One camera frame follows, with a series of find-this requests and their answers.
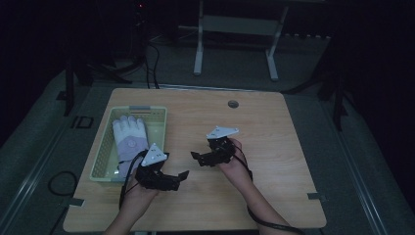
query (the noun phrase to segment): metal frame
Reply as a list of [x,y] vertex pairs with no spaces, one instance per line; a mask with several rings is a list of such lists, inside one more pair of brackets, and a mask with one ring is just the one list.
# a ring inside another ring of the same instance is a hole
[[198,28],[198,48],[196,50],[194,75],[202,74],[202,63],[204,56],[204,30],[221,31],[256,35],[273,36],[272,45],[265,50],[266,61],[268,64],[271,80],[278,80],[278,73],[275,67],[274,54],[278,40],[281,36],[285,18],[289,7],[285,7],[279,21],[256,20],[245,18],[230,18],[204,15],[204,0],[200,0],[199,5],[199,28]]

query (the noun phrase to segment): human arm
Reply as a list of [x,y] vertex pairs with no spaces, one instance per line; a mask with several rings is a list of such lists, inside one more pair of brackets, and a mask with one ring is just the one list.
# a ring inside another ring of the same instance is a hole
[[144,188],[138,184],[135,177],[130,178],[121,208],[111,225],[104,232],[105,235],[128,234],[134,223],[143,216],[150,203],[159,193],[159,190]]
[[[242,144],[238,140],[230,140],[235,145],[235,156],[247,164],[247,161],[241,152]],[[232,185],[241,193],[248,205],[248,208],[257,218],[266,222],[290,226],[290,224],[283,218],[283,216],[275,211],[272,206],[266,201],[266,199],[263,197],[263,195],[251,180],[247,169],[243,164],[239,163],[237,159],[232,158],[228,164],[218,164],[217,166],[222,170]],[[257,227],[261,235],[296,234],[293,232],[270,228],[259,223],[257,223]]]

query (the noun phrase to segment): plastic basket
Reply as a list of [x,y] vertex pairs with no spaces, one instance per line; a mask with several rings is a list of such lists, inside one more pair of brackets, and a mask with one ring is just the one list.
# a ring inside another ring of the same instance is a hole
[[124,106],[113,107],[106,121],[105,129],[90,174],[93,181],[119,182],[124,178],[118,176],[118,156],[113,132],[113,121],[121,116],[133,115],[141,118],[147,131],[149,145],[156,143],[163,151],[167,108],[161,106]]

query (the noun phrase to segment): dark background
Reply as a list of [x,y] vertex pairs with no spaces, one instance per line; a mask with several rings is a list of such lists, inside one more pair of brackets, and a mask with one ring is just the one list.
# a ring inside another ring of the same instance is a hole
[[[137,3],[129,0],[2,0],[1,145],[46,84],[65,69],[69,56],[75,58],[79,82],[89,85],[93,77],[80,55],[103,65],[113,65],[114,59],[130,56],[124,46],[125,38],[129,38],[134,24],[143,20],[174,41],[179,25],[197,25],[198,2],[142,1],[144,8],[137,10]],[[235,16],[273,18],[282,9],[275,2],[206,1],[206,9],[211,14],[227,11]],[[266,7],[265,3],[275,7]],[[290,5],[283,33],[332,38],[319,67],[323,71],[343,72],[346,90],[414,210],[414,1]],[[137,45],[134,55],[143,54],[145,44]]]

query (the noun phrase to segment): table surface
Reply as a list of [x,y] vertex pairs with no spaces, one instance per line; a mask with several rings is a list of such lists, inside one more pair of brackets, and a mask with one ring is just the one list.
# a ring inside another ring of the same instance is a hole
[[[228,102],[239,107],[230,108]],[[160,192],[134,231],[256,229],[241,195],[217,167],[199,166],[190,152],[210,151],[206,135],[217,125],[237,127],[230,137],[243,144],[254,184],[293,226],[326,224],[300,141],[283,95],[274,92],[222,90],[115,89],[103,115],[74,198],[64,222],[68,232],[104,231],[118,211],[120,183],[89,178],[99,142],[112,107],[165,106],[164,151],[170,153],[162,170],[177,175],[190,170],[178,191]]]

